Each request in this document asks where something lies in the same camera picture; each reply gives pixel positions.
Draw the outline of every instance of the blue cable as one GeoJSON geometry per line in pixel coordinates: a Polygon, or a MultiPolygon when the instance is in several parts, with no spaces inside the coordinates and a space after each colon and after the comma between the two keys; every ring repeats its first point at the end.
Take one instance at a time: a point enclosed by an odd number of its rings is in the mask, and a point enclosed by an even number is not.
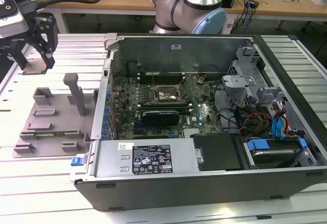
{"type": "Polygon", "coordinates": [[[248,6],[248,11],[247,11],[247,13],[248,13],[248,19],[247,19],[246,26],[244,27],[244,29],[243,29],[243,31],[242,31],[241,34],[244,34],[244,33],[245,33],[247,27],[248,27],[249,24],[250,24],[250,19],[251,19],[251,17],[250,17],[250,15],[251,15],[251,14],[250,14],[250,10],[251,10],[250,2],[249,2],[249,0],[246,0],[246,1],[247,1],[247,6],[248,6]]]}
{"type": "Polygon", "coordinates": [[[244,29],[243,29],[243,31],[242,31],[241,34],[244,34],[244,32],[246,31],[247,27],[250,24],[250,19],[251,19],[251,17],[250,17],[251,16],[251,14],[250,14],[250,9],[251,9],[250,1],[249,0],[246,0],[246,2],[247,2],[247,7],[248,7],[247,20],[246,20],[246,25],[245,25],[245,27],[244,27],[244,29]]]}

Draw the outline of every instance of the blue latch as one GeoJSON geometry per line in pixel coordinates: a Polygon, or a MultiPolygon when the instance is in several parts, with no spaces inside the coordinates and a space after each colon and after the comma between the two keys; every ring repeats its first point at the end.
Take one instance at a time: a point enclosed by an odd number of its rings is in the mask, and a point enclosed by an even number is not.
{"type": "Polygon", "coordinates": [[[247,143],[250,151],[270,149],[266,139],[252,139],[247,143]]]}
{"type": "Polygon", "coordinates": [[[73,157],[71,161],[71,166],[82,166],[84,159],[80,157],[73,157]]]}
{"type": "Polygon", "coordinates": [[[307,142],[303,138],[300,138],[300,144],[303,148],[308,146],[307,142]]]}

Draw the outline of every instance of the wooden desk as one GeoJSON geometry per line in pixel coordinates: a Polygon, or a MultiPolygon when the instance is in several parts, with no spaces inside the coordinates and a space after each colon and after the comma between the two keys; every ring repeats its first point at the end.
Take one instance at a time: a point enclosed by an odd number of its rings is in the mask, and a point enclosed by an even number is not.
{"type": "MultiPolygon", "coordinates": [[[[317,6],[309,0],[282,2],[280,0],[255,0],[259,2],[254,18],[276,20],[327,21],[327,7],[317,6]]],[[[223,33],[230,33],[230,25],[243,12],[241,0],[235,0],[231,9],[226,9],[227,20],[223,33]]],[[[54,13],[59,31],[67,33],[63,13],[155,15],[149,0],[101,0],[97,4],[59,3],[46,9],[54,13]]]]}

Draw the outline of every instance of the aluminum extrusion table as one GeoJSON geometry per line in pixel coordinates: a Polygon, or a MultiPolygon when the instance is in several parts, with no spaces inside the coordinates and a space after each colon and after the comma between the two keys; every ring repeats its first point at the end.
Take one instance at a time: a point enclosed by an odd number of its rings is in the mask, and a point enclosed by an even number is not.
{"type": "MultiPolygon", "coordinates": [[[[69,181],[71,157],[12,158],[18,133],[33,106],[32,94],[36,87],[50,87],[53,93],[69,93],[62,82],[66,72],[78,73],[78,83],[84,93],[99,87],[104,62],[103,37],[103,34],[60,35],[53,69],[45,75],[23,76],[14,64],[0,86],[0,223],[293,224],[327,221],[326,183],[314,185],[287,200],[103,213],[92,209],[69,181]],[[258,219],[258,216],[271,219],[258,219]]],[[[287,36],[263,37],[326,125],[323,106],[327,107],[324,105],[327,86],[323,78],[325,73],[315,70],[319,63],[305,48],[301,50],[303,46],[296,40],[287,36]]],[[[32,51],[29,58],[35,57],[32,51]]]]}

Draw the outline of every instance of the warning label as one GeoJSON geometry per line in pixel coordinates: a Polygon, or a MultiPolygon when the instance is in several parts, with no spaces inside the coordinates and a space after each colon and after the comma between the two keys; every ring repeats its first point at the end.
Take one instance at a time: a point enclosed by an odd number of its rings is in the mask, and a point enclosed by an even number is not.
{"type": "Polygon", "coordinates": [[[170,146],[134,146],[132,168],[135,175],[172,173],[170,146]]]}

